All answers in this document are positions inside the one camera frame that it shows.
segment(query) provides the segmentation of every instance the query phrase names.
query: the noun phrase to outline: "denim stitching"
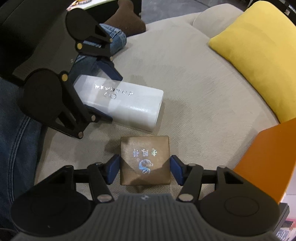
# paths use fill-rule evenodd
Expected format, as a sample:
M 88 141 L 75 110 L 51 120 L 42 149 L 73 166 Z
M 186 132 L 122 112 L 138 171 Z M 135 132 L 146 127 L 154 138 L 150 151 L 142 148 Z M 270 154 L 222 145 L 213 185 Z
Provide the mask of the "denim stitching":
M 14 201 L 14 195 L 13 195 L 13 169 L 14 169 L 14 165 L 15 165 L 15 159 L 17 156 L 17 150 L 19 148 L 21 139 L 23 137 L 23 134 L 25 132 L 26 127 L 28 126 L 29 121 L 31 120 L 30 117 L 25 116 L 21 126 L 17 132 L 17 135 L 15 137 L 15 141 L 13 144 L 13 148 L 10 154 L 10 158 L 9 158 L 9 167 L 8 167 L 8 197 L 11 203 L 13 203 Z

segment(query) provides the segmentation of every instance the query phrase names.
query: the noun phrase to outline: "person's leg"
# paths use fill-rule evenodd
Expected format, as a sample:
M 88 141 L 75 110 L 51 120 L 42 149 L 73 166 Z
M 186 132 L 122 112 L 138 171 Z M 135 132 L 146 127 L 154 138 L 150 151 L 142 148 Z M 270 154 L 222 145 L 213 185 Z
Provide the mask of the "person's leg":
M 113 38 L 111 53 L 126 44 L 117 28 L 102 26 Z M 79 57 L 69 76 L 95 75 L 96 58 Z M 24 115 L 17 105 L 19 87 L 0 78 L 0 229 L 15 229 L 10 218 L 13 201 L 34 185 L 35 169 L 43 145 L 41 123 Z

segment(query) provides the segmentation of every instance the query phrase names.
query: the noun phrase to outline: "sofa armrest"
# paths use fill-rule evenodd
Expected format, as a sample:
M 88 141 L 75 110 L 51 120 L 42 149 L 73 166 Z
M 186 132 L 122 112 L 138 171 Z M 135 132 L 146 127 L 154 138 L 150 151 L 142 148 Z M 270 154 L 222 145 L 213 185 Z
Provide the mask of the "sofa armrest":
M 228 3 L 216 5 L 203 11 L 192 26 L 212 38 L 225 30 L 242 13 L 243 11 Z

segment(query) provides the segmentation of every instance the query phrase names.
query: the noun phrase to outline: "gray floor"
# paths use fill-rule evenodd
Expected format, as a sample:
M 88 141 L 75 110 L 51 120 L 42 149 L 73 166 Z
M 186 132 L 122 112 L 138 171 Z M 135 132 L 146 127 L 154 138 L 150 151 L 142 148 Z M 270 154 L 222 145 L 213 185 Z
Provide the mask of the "gray floor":
M 214 5 L 230 3 L 245 10 L 247 2 L 241 0 L 142 0 L 142 20 L 152 23 L 161 19 L 202 12 Z

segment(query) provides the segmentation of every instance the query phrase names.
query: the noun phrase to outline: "blue denim jeans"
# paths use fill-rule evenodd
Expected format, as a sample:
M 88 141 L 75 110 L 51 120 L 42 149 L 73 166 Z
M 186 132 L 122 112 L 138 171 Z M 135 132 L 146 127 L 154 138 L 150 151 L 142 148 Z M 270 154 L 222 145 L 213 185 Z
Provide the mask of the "blue denim jeans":
M 113 38 L 111 54 L 126 45 L 126 35 L 106 24 L 101 27 Z M 78 56 L 70 73 L 96 75 L 96 58 Z M 17 105 L 19 87 L 0 78 L 0 228 L 15 229 L 10 218 L 13 201 L 34 185 L 46 127 L 24 115 Z

